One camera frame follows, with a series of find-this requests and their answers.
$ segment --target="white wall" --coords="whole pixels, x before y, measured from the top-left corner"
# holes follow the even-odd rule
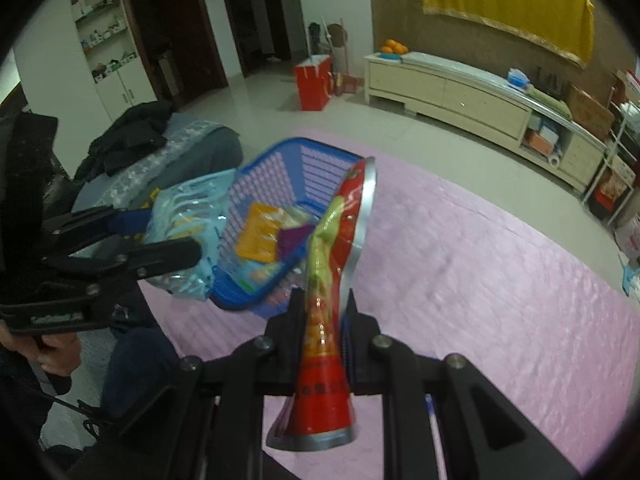
[[[340,23],[349,33],[349,57],[351,73],[364,75],[363,58],[373,52],[373,24],[371,18],[371,0],[301,0],[305,25],[322,23],[327,25]]]
[[[223,0],[206,0],[228,77],[241,72]],[[70,0],[45,0],[14,44],[15,63],[33,112],[60,120],[54,152],[73,175],[111,120],[80,47]]]
[[[294,56],[300,52],[306,53],[306,27],[300,0],[282,0],[282,10],[291,53]]]
[[[11,49],[0,67],[0,103],[7,98],[19,82],[20,75],[18,67],[15,65],[14,50]]]
[[[260,49],[263,54],[273,54],[267,4],[264,0],[251,0],[251,8],[254,11],[255,27],[258,29],[258,37],[260,38]]]
[[[204,0],[213,29],[213,36],[216,39],[218,52],[222,61],[222,67],[225,69],[227,78],[241,74],[240,60],[238,59],[238,51],[234,43],[234,37],[231,33],[231,25],[229,24],[229,16],[226,13],[225,0]]]

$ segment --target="gold fringe trim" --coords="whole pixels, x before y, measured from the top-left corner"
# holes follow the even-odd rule
[[[441,9],[438,7],[423,7],[422,11],[425,14],[443,14],[445,16],[451,16],[452,18],[461,18],[462,20],[469,20],[470,22],[480,23],[481,25],[486,25],[487,27],[497,28],[498,30],[502,30],[504,32],[508,32],[513,34],[514,36],[518,36],[523,40],[530,41],[531,43],[535,43],[538,46],[546,48],[550,50],[557,56],[560,56],[572,63],[575,63],[581,69],[585,69],[587,63],[585,63],[580,57],[576,56],[573,52],[569,52],[567,50],[562,50],[557,45],[554,45],[550,41],[545,40],[544,38],[540,38],[535,34],[531,34],[530,32],[525,32],[524,30],[520,30],[516,27],[511,27],[511,25],[506,25],[505,23],[496,22],[495,20],[489,20],[488,18],[483,18],[482,16],[477,16],[476,14],[469,14],[467,12],[461,12],[459,10],[453,9]]]

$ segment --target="human hand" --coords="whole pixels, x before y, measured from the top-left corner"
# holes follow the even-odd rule
[[[0,344],[11,352],[18,352],[29,361],[42,365],[48,374],[68,377],[82,363],[82,345],[76,332],[42,336],[46,345],[41,348],[30,336],[12,335],[0,321]]]

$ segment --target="blue plastic basket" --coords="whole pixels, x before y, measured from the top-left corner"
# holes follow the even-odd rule
[[[320,218],[346,171],[361,156],[316,140],[283,140],[240,169],[229,190],[229,209],[214,269],[212,301],[220,308],[241,310],[262,300],[306,256],[301,244],[283,263],[280,272],[253,294],[243,290],[225,269],[239,265],[235,246],[253,202],[276,207],[298,206]]]

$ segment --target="pink mat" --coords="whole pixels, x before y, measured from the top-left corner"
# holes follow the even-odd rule
[[[427,171],[317,130],[300,136],[375,155],[378,187],[354,293],[415,352],[460,352],[580,470],[625,416],[640,319],[628,299],[545,235]],[[178,354],[213,359],[266,322],[176,300],[141,283]],[[266,399],[265,431],[281,399]],[[360,434],[341,448],[266,448],[303,480],[381,479],[382,407],[354,402]]]

